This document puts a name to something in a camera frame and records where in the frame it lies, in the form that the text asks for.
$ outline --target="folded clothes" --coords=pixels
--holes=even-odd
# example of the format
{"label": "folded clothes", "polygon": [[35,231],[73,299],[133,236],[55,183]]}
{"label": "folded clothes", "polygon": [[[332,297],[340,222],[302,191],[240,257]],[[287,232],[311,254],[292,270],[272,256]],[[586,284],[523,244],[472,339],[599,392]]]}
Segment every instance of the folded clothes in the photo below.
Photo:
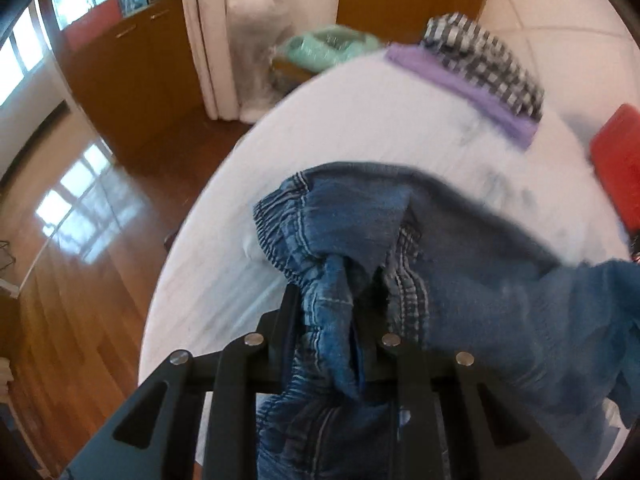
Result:
{"label": "folded clothes", "polygon": [[394,43],[386,58],[438,86],[469,99],[481,112],[500,124],[522,148],[528,148],[538,130],[538,123],[526,115],[514,115],[500,98],[485,88],[473,86],[458,74],[442,66],[433,54],[418,45]]}
{"label": "folded clothes", "polygon": [[420,44],[449,71],[497,96],[515,115],[542,118],[542,87],[506,44],[464,14],[431,18]]}
{"label": "folded clothes", "polygon": [[513,389],[584,478],[640,412],[640,267],[562,266],[524,234],[409,168],[333,163],[290,177],[254,208],[270,262],[302,291],[292,380],[258,411],[261,479],[387,478],[392,410],[360,401],[353,298],[374,276],[389,330],[452,357],[471,352]]}

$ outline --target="plastic wrap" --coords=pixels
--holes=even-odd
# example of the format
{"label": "plastic wrap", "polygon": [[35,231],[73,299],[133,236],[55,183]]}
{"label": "plastic wrap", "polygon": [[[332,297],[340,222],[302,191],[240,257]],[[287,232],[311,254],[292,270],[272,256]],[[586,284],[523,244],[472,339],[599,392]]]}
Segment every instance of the plastic wrap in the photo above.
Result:
{"label": "plastic wrap", "polygon": [[278,55],[301,68],[320,73],[382,47],[372,34],[332,25],[290,38],[278,48]]}
{"label": "plastic wrap", "polygon": [[270,81],[271,57],[292,35],[292,19],[284,0],[226,0],[226,26],[240,120],[255,123],[282,97]]}

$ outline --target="metal screw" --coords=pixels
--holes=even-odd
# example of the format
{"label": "metal screw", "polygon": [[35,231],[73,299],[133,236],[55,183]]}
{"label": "metal screw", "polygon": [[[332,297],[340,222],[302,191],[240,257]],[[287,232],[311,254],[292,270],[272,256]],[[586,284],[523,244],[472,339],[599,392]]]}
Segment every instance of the metal screw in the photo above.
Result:
{"label": "metal screw", "polygon": [[382,336],[382,344],[389,347],[398,346],[400,344],[400,336],[389,332]]}
{"label": "metal screw", "polygon": [[247,346],[258,346],[264,342],[264,336],[257,332],[251,332],[244,336],[244,344]]}
{"label": "metal screw", "polygon": [[169,362],[172,365],[183,365],[189,360],[189,352],[186,350],[176,350],[169,356]]}
{"label": "metal screw", "polygon": [[458,352],[456,362],[461,366],[471,366],[476,360],[469,352]]}

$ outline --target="folded purple garment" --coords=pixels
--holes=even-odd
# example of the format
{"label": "folded purple garment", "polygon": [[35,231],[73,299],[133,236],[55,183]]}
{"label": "folded purple garment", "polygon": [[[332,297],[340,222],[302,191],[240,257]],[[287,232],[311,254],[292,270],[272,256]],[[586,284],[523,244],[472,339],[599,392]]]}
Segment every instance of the folded purple garment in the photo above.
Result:
{"label": "folded purple garment", "polygon": [[387,49],[386,58],[427,81],[466,97],[481,112],[500,124],[519,146],[528,148],[533,142],[538,130],[536,121],[529,116],[514,115],[498,97],[449,72],[424,47],[394,43]]}

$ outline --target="round table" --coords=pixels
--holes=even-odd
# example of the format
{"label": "round table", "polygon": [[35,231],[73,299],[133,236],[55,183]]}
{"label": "round table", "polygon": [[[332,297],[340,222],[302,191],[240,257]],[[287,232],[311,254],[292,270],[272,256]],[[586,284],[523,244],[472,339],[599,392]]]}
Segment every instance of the round table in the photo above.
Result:
{"label": "round table", "polygon": [[552,107],[545,105],[536,138],[523,151],[463,98],[382,54],[362,57],[284,99],[202,191],[158,280],[141,382],[174,349],[221,350],[278,308],[286,280],[258,246],[252,206],[296,171],[335,160],[434,174],[517,222],[566,263],[628,258],[584,149]]}

